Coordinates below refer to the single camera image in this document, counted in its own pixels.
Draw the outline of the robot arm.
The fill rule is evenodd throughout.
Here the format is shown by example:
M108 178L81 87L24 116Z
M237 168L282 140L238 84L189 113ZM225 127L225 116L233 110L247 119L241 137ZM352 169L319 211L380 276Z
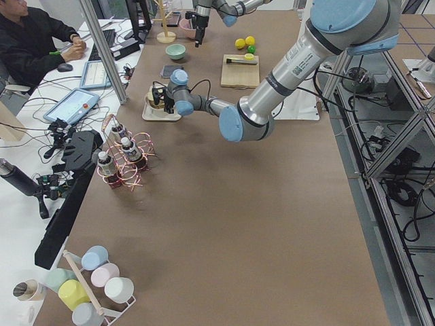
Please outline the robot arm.
M257 7L269 4L270 2L271 0L248 0L237 1L234 5L229 5L225 0L193 1L196 16L195 47L198 48L203 43L212 9L218 13L223 23L230 27L235 24L238 17L244 16L254 11Z
M325 59L392 49L398 42L401 1L314 1L304 34L249 95L233 105L218 98L192 94L188 74L177 69L165 94L178 114L204 111L219 118L227 141L259 141L272 131L272 112Z

